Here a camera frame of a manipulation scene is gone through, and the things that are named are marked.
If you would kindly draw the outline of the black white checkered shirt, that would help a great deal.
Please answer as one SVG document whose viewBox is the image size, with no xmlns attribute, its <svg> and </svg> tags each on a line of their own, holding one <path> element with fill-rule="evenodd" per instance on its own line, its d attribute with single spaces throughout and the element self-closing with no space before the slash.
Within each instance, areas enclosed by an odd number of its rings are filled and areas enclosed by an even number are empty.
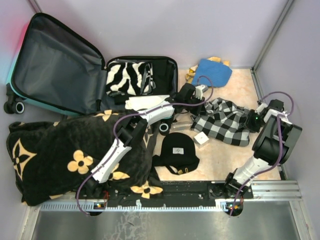
<svg viewBox="0 0 320 240">
<path fill-rule="evenodd" d="M 194 116 L 191 129 L 225 144 L 246 147 L 250 143 L 250 131 L 245 122 L 250 112 L 230 100 L 215 98 L 205 104 L 205 114 Z"/>
</svg>

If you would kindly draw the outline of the white garment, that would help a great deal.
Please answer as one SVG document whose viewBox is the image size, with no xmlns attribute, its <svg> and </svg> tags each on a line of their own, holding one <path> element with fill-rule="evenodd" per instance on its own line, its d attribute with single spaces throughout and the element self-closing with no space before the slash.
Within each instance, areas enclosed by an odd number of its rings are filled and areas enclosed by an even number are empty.
<svg viewBox="0 0 320 240">
<path fill-rule="evenodd" d="M 131 96 L 125 101 L 126 110 L 145 110 L 162 103 L 169 95 Z"/>
</svg>

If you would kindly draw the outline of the zebra pattern fleece blanket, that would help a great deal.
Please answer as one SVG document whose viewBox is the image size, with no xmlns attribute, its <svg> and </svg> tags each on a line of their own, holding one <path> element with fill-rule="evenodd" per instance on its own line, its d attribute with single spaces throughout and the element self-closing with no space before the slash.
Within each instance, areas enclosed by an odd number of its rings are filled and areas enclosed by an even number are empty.
<svg viewBox="0 0 320 240">
<path fill-rule="evenodd" d="M 145 96 L 155 89 L 153 64 L 149 61 L 114 60 L 107 66 L 105 91 L 109 96 Z"/>
</svg>

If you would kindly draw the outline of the black garment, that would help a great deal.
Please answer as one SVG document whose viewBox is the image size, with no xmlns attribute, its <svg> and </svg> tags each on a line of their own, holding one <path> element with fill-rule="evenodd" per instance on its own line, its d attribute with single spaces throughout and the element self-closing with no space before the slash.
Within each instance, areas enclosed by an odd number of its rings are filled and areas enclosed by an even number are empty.
<svg viewBox="0 0 320 240">
<path fill-rule="evenodd" d="M 155 88 L 153 95 L 167 95 L 173 90 L 173 77 L 175 66 L 166 59 L 152 60 L 153 82 Z"/>
</svg>

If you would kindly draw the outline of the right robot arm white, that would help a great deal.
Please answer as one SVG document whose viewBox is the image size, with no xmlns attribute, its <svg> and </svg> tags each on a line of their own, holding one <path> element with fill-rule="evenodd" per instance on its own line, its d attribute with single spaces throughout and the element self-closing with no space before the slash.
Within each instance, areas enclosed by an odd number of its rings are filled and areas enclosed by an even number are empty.
<svg viewBox="0 0 320 240">
<path fill-rule="evenodd" d="M 245 117 L 244 127 L 258 133 L 252 146 L 253 155 L 234 172 L 230 172 L 223 185 L 229 198 L 244 195 L 254 177 L 285 163 L 290 157 L 303 129 L 289 121 L 284 103 L 273 99 L 260 103 Z"/>
</svg>

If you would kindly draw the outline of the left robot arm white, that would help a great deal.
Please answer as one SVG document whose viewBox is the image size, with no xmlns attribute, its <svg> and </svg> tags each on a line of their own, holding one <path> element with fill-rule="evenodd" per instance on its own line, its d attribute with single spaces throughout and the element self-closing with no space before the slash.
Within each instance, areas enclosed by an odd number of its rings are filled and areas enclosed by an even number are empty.
<svg viewBox="0 0 320 240">
<path fill-rule="evenodd" d="M 159 104 L 138 110 L 121 117 L 113 127 L 115 139 L 110 149 L 104 155 L 97 166 L 91 170 L 89 176 L 81 183 L 78 191 L 86 187 L 86 192 L 91 197 L 97 199 L 103 195 L 103 183 L 109 180 L 112 170 L 120 160 L 143 140 L 145 130 L 150 125 L 173 117 L 183 109 L 202 106 L 206 100 L 203 94 L 208 90 L 206 85 L 194 86 L 186 83 L 175 97 L 167 97 Z"/>
</svg>

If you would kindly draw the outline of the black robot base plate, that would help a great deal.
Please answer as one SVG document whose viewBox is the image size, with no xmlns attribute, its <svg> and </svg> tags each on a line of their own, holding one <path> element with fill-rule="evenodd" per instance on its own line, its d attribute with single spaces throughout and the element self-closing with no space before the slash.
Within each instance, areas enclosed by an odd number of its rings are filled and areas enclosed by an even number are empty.
<svg viewBox="0 0 320 240">
<path fill-rule="evenodd" d="M 134 207 L 144 208 L 198 208 L 215 207 L 216 201 L 237 199 L 252 199 L 252 188 L 224 181 L 161 181 L 157 186 L 148 183 L 134 190 L 117 190 L 114 187 L 104 188 L 94 195 L 85 194 L 82 190 L 81 200 L 92 200 L 93 211 L 103 211 L 107 208 Z"/>
</svg>

